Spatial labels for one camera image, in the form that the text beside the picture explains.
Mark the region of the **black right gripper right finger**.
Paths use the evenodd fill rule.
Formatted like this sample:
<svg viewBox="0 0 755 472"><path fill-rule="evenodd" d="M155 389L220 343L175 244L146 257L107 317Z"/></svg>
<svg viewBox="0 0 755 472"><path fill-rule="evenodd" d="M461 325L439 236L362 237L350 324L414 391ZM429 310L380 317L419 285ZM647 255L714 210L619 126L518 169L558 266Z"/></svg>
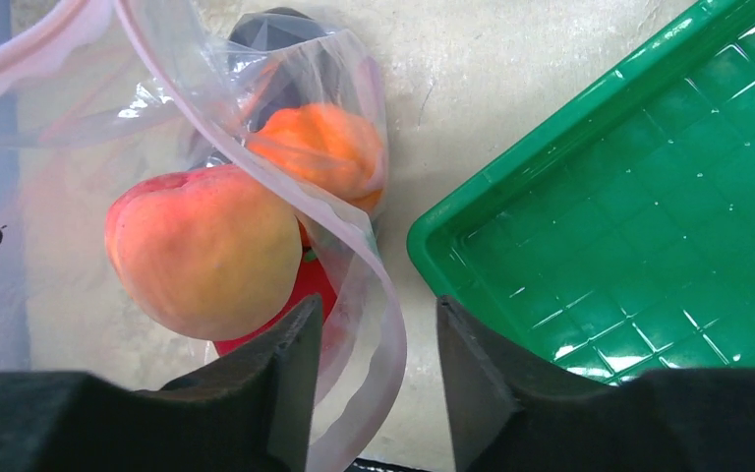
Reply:
<svg viewBox="0 0 755 472"><path fill-rule="evenodd" d="M755 368L658 369L610 386L449 296L436 325L460 471L755 471Z"/></svg>

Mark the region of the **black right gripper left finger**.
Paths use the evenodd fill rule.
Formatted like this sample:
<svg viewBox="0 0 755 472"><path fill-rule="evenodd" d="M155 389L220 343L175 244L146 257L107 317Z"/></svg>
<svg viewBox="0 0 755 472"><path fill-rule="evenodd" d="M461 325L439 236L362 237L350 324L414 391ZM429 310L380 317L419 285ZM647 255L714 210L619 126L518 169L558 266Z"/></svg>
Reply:
<svg viewBox="0 0 755 472"><path fill-rule="evenodd" d="M0 471L303 471L322 301L158 390L0 373Z"/></svg>

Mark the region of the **red toy tomato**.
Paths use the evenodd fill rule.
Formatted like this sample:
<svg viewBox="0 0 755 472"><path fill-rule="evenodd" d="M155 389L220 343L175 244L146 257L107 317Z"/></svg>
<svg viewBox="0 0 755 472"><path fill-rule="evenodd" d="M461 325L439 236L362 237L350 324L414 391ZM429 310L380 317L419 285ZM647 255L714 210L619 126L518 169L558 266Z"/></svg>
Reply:
<svg viewBox="0 0 755 472"><path fill-rule="evenodd" d="M291 291L291 295L286 304L271 320L250 334L232 340L215 341L215 351L220 357L231 353L235 349L245 345L260 334L269 330L287 315L291 309L296 307L308 296L314 294L320 295L322 301L322 320L326 322L329 318L337 301L337 294L329 282L326 272L309 241L308 234L303 224L300 224L300 235L303 245L302 259L293 290Z"/></svg>

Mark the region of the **toy peach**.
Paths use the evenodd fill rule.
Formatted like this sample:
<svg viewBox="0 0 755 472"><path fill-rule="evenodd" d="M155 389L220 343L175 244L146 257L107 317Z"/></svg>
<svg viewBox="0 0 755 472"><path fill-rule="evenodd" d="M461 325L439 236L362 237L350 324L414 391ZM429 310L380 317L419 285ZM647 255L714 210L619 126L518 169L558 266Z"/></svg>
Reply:
<svg viewBox="0 0 755 472"><path fill-rule="evenodd" d="M105 248L150 318L210 341L245 336L272 320L302 259L292 206L235 165L135 185L107 212Z"/></svg>

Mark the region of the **clear zip top bag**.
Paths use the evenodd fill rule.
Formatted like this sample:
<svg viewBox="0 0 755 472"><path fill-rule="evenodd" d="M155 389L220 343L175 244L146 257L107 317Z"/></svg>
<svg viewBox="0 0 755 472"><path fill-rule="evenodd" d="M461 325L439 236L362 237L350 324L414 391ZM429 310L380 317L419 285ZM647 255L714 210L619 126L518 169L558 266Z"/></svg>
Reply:
<svg viewBox="0 0 755 472"><path fill-rule="evenodd" d="M0 1L0 471L342 471L407 343L383 83L289 8Z"/></svg>

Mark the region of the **purple toy eggplant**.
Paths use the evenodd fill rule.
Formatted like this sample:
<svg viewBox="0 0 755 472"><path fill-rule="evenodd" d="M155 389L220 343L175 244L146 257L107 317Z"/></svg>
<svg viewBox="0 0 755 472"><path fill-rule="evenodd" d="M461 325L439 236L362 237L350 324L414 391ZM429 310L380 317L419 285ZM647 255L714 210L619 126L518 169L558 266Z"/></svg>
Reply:
<svg viewBox="0 0 755 472"><path fill-rule="evenodd" d="M227 55L226 64L232 74L245 69L258 74L263 52L327 35L317 21L292 8L276 7L247 14L240 18L228 36L232 51ZM274 68L269 85L261 92L261 103L252 106L250 116L244 120L251 132L263 128L276 111L326 101L334 97L342 85L350 83L340 76L340 68L328 52L318 51L316 59L321 73L316 87L309 86L302 78L307 71L302 66Z"/></svg>

